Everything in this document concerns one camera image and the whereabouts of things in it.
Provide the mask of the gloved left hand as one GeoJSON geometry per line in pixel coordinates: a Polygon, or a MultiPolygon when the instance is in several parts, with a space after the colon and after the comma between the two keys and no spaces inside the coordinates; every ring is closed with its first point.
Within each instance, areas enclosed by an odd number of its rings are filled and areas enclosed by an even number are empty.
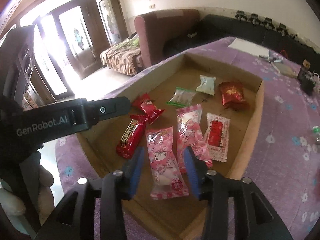
{"type": "MultiPolygon", "coordinates": [[[[33,189],[31,191],[31,202],[37,205],[37,213],[41,225],[47,220],[49,215],[54,210],[54,197],[50,187],[54,183],[53,175],[44,168],[41,164],[36,169],[39,174],[32,178],[29,183],[33,189]]],[[[24,215],[26,205],[20,197],[16,196],[10,186],[4,179],[1,178],[1,206],[5,214],[10,218],[12,223],[18,227],[15,217],[24,215]]]]}

